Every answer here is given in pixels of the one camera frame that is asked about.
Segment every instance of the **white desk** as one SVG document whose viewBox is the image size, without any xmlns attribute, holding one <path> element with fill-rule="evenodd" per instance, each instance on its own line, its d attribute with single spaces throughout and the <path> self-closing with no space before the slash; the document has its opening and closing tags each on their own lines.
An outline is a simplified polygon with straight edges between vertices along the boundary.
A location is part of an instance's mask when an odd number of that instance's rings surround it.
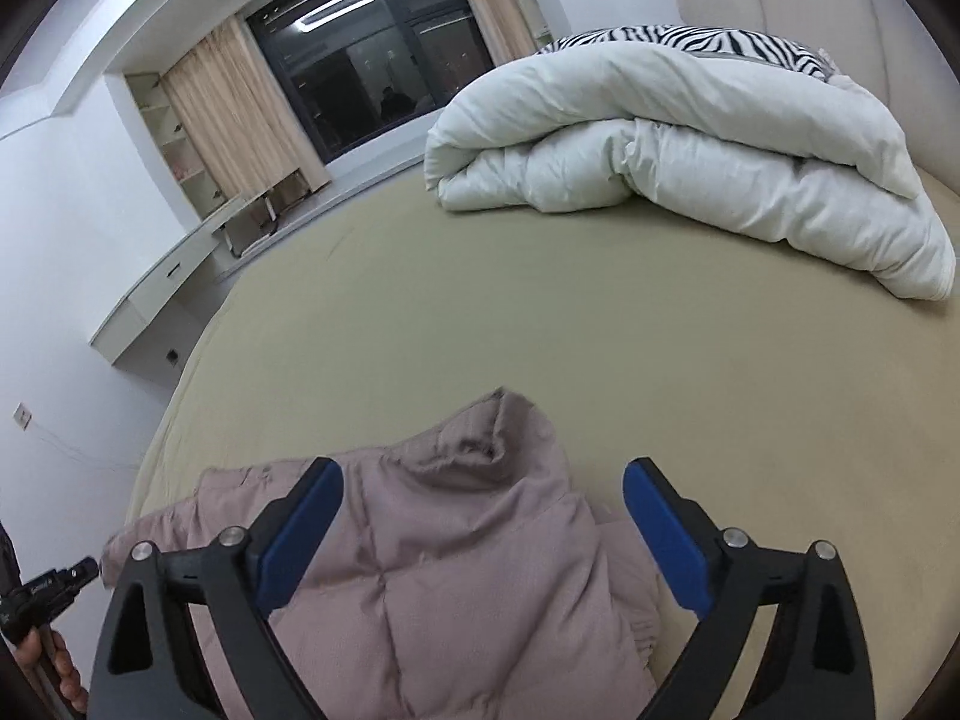
<svg viewBox="0 0 960 720">
<path fill-rule="evenodd" d="M 187 233 L 120 298 L 93 338 L 90 338 L 90 346 L 111 364 L 116 362 L 137 336 L 147 329 L 190 274 L 218 247 L 220 241 L 215 233 L 261 199 L 262 194 L 234 197 L 209 215 L 200 226 Z"/>
</svg>

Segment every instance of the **human hand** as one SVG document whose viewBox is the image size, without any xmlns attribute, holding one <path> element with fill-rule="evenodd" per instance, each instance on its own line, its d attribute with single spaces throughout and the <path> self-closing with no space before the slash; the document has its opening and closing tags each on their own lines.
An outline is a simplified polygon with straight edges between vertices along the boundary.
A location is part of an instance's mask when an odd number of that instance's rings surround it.
<svg viewBox="0 0 960 720">
<path fill-rule="evenodd" d="M 56 673 L 61 678 L 59 691 L 61 696 L 73 704 L 77 712 L 86 712 L 86 700 L 88 693 L 80 684 L 80 672 L 74 668 L 70 653 L 66 649 L 64 637 L 56 631 L 52 632 L 56 654 L 53 664 Z M 37 629 L 30 631 L 25 640 L 20 642 L 20 646 L 13 652 L 13 657 L 17 665 L 24 674 L 30 676 L 32 671 L 37 668 L 40 658 L 43 655 L 43 643 L 40 641 L 40 634 Z"/>
</svg>

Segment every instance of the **metal screw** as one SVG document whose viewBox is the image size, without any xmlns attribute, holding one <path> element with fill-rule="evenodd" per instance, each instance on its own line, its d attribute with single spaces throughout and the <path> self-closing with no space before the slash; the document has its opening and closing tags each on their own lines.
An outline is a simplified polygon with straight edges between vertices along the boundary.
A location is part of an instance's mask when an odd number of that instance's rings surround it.
<svg viewBox="0 0 960 720">
<path fill-rule="evenodd" d="M 723 541 L 728 547 L 733 549 L 742 549 L 750 543 L 750 536 L 741 531 L 740 528 L 727 528 L 723 531 Z"/>
<path fill-rule="evenodd" d="M 141 541 L 136 547 L 133 547 L 133 550 L 130 552 L 130 557 L 133 560 L 147 560 L 147 557 L 150 557 L 154 553 L 154 546 L 150 541 Z"/>
<path fill-rule="evenodd" d="M 837 556 L 837 548 L 829 541 L 817 541 L 813 545 L 813 551 L 821 560 L 833 560 Z"/>
<path fill-rule="evenodd" d="M 235 547 L 246 537 L 246 530 L 239 525 L 230 525 L 229 528 L 223 528 L 222 531 L 220 531 L 220 535 L 217 536 L 217 541 L 224 547 Z"/>
</svg>

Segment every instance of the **blue gripper pad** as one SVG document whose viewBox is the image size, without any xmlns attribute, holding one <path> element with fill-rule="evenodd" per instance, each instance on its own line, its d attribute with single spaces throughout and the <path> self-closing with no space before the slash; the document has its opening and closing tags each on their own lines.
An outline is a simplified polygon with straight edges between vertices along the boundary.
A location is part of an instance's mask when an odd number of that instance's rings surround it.
<svg viewBox="0 0 960 720">
<path fill-rule="evenodd" d="M 263 553 L 254 603 L 264 619 L 290 603 L 344 499 L 344 472 L 329 461 Z"/>
<path fill-rule="evenodd" d="M 638 461 L 623 472 L 623 499 L 673 597 L 702 620 L 713 608 L 707 559 Z"/>
</svg>

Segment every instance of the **window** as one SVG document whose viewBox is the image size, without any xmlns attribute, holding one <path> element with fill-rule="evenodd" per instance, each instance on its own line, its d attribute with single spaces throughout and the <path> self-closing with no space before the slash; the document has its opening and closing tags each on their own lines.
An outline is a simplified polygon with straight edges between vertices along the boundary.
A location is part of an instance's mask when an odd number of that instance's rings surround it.
<svg viewBox="0 0 960 720">
<path fill-rule="evenodd" d="M 249 21 L 325 160 L 493 67 L 467 0 L 274 0 Z"/>
</svg>

